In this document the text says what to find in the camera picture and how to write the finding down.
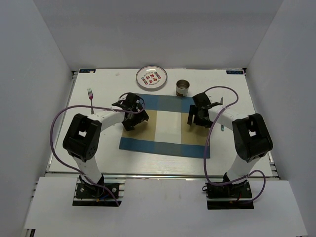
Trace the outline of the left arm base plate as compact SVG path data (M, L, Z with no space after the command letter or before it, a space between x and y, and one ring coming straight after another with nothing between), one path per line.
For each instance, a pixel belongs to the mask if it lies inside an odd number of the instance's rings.
M77 179L72 206L92 206L92 207L119 207L125 190L125 182L123 180L105 179L104 186L109 191L95 187L91 184L84 184L80 177Z

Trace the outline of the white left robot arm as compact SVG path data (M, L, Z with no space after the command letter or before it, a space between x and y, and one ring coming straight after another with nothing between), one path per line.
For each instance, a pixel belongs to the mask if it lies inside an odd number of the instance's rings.
M104 157L118 160L123 155L125 163L144 154L167 157L201 158L202 146L188 144L185 128L190 123L192 98L125 93L110 108L85 116L76 114L63 141L77 163L80 181L87 185L93 197L104 192L104 178L95 154L99 146L106 147Z

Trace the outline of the blue and beige placemat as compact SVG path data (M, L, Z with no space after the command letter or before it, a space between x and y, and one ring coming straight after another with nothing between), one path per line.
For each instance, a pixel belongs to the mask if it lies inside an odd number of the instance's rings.
M192 97L139 94L148 121L122 131L119 149L133 152L203 158L208 128L187 124Z

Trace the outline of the silver fork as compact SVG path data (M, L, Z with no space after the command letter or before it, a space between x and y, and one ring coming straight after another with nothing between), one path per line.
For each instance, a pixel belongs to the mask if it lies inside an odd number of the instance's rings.
M92 92L92 89L89 88L89 89L87 90L87 93L88 93L88 98L89 98L89 100L90 100L91 114L93 115L93 114L94 114L94 108L93 108L93 102L92 102L92 100L93 100L93 92Z

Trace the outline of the metal cup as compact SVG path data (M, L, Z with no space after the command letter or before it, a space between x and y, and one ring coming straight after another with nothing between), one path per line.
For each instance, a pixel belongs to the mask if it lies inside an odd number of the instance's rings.
M190 83L187 80L181 79L176 82L176 95L177 96L187 96Z

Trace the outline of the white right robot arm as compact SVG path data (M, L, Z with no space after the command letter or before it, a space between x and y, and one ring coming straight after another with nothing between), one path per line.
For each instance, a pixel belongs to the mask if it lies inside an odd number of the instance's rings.
M223 192L234 197L241 191L240 183L251 174L256 162L273 148L273 142L263 117L258 114L245 114L234 111L229 105L219 102L212 103L211 99L202 92L193 97L194 104L190 106L187 124L196 124L209 128L206 139L203 169L209 184L223 186ZM206 154L210 147L210 137L214 126L219 124L233 132L236 158L231 168L225 173L223 182L211 182L207 174Z

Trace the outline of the white plate with red characters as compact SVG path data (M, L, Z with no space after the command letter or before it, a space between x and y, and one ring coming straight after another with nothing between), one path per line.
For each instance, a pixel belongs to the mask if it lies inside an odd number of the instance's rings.
M168 74L159 66L145 66L138 70L135 79L143 90L157 91L166 85Z

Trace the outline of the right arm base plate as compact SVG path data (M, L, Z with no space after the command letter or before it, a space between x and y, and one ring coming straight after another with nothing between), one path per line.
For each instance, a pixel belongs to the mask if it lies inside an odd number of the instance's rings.
M235 185L202 187L206 194L208 210L254 209L252 192L248 181Z

